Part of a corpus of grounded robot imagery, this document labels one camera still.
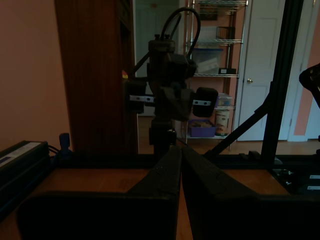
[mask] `peach wall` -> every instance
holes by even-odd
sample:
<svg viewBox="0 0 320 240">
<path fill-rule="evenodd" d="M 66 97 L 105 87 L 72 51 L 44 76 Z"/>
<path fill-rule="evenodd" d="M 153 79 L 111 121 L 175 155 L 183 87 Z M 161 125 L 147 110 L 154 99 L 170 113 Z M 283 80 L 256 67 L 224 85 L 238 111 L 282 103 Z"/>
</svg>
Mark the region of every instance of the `peach wall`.
<svg viewBox="0 0 320 240">
<path fill-rule="evenodd" d="M 313 34 L 312 46 L 310 51 L 308 68 L 320 63 L 320 13 L 318 12 L 316 26 Z M 312 105 L 313 96 L 307 89 L 303 89 L 298 117 L 294 129 L 294 135 L 306 134 L 307 124 Z"/>
<path fill-rule="evenodd" d="M 0 150 L 69 132 L 54 0 L 0 0 Z"/>
</svg>

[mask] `label sticker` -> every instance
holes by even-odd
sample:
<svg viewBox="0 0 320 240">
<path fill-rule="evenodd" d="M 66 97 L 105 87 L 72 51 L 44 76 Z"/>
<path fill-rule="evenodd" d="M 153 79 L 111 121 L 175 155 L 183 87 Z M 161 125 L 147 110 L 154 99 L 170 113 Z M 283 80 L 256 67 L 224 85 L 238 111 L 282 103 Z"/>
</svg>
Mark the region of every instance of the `label sticker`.
<svg viewBox="0 0 320 240">
<path fill-rule="evenodd" d="M 310 179 L 320 179 L 320 175 L 310 175 Z"/>
<path fill-rule="evenodd" d="M 0 157 L 0 167 L 11 162 L 12 160 L 21 156 L 22 154 L 25 154 L 29 150 L 38 146 L 39 144 L 41 144 L 41 142 L 29 142 L 28 144 L 18 148 L 17 150 L 14 150 L 14 151 L 10 152 L 9 154 L 7 154 L 3 157 Z"/>
<path fill-rule="evenodd" d="M 308 190 L 320 190 L 320 186 L 308 186 Z"/>
</svg>

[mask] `doorway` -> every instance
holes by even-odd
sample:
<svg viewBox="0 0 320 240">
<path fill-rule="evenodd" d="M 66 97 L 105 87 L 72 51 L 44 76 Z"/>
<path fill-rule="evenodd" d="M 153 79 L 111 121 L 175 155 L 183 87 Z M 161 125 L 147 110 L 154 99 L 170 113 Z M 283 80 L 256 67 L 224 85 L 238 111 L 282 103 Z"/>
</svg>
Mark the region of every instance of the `doorway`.
<svg viewBox="0 0 320 240">
<path fill-rule="evenodd" d="M 167 18 L 179 8 L 179 0 L 135 0 L 135 52 L 138 62 L 148 52 L 148 42 L 155 39 L 155 34 L 160 34 Z M 178 30 L 173 39 L 176 43 L 179 40 Z M 147 63 L 149 59 L 137 71 L 137 77 L 147 76 Z M 149 85 L 146 94 L 152 94 Z M 155 108 L 144 107 L 144 113 L 139 116 L 154 116 Z"/>
<path fill-rule="evenodd" d="M 264 102 L 273 80 L 285 0 L 253 0 L 238 124 L 247 120 Z M 305 0 L 292 60 L 279 140 L 287 140 L 292 123 L 298 78 L 308 36 L 313 1 Z M 245 132 L 238 141 L 262 141 L 267 116 Z"/>
<path fill-rule="evenodd" d="M 318 139 L 320 135 L 320 109 L 314 98 L 312 98 L 312 105 L 310 109 L 308 124 L 306 127 L 305 135 L 308 139 Z"/>
</svg>

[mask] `wooden tabletop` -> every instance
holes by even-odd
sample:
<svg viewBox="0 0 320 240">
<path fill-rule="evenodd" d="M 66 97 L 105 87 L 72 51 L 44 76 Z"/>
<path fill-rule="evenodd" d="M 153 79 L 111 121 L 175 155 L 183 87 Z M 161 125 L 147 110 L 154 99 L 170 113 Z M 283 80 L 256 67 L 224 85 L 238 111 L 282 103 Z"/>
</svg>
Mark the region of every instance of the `wooden tabletop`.
<svg viewBox="0 0 320 240">
<path fill-rule="evenodd" d="M 149 170 L 147 169 L 59 168 L 54 170 L 30 196 L 46 191 L 125 193 L 143 179 L 148 172 Z M 259 194 L 288 194 L 266 170 L 225 170 L 225 172 Z M 15 211 L 0 223 L 0 239 L 21 240 L 16 224 Z M 193 239 L 182 185 L 179 199 L 176 239 Z"/>
</svg>

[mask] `plastic storage bin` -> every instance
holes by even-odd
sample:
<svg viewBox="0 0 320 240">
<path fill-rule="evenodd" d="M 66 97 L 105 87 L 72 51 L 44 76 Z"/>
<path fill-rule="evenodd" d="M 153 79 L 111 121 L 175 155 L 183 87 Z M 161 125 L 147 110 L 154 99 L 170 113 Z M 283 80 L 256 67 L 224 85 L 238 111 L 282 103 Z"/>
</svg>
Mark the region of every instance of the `plastic storage bin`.
<svg viewBox="0 0 320 240">
<path fill-rule="evenodd" d="M 208 41 L 211 39 L 217 38 L 217 27 L 216 26 L 201 26 L 199 38 L 198 38 L 198 48 L 199 49 L 212 49 L 212 45 L 208 45 L 205 43 L 202 43 L 202 41 Z"/>
<path fill-rule="evenodd" d="M 227 136 L 228 135 L 228 123 L 229 123 L 229 110 L 217 110 L 215 112 L 215 135 L 217 136 Z"/>
<path fill-rule="evenodd" d="M 204 123 L 210 126 L 202 127 L 201 123 Z M 189 136 L 192 138 L 210 138 L 215 136 L 216 127 L 215 125 L 213 125 L 212 122 L 206 119 L 189 120 L 188 132 L 189 132 Z"/>
<path fill-rule="evenodd" d="M 223 49 L 194 48 L 192 60 L 196 63 L 196 74 L 218 74 Z"/>
<path fill-rule="evenodd" d="M 231 106 L 232 96 L 226 93 L 219 93 L 217 101 L 218 107 L 228 107 Z"/>
</svg>

